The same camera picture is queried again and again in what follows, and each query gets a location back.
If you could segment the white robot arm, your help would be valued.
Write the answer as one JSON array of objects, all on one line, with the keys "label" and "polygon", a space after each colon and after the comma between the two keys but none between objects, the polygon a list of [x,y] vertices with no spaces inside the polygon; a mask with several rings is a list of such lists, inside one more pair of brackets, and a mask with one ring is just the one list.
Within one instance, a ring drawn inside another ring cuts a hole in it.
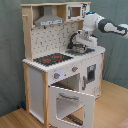
[{"label": "white robot arm", "polygon": [[88,12],[84,17],[83,28],[77,31],[76,41],[88,47],[97,46],[97,38],[93,37],[93,31],[99,29],[102,33],[115,33],[128,39],[128,25],[115,25],[95,12]]}]

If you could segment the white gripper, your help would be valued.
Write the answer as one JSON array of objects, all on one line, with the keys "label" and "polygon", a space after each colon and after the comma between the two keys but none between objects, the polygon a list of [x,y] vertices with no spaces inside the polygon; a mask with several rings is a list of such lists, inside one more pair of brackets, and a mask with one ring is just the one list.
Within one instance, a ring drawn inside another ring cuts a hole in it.
[{"label": "white gripper", "polygon": [[76,41],[88,47],[97,46],[97,38],[93,37],[91,32],[84,31],[84,30],[77,31]]}]

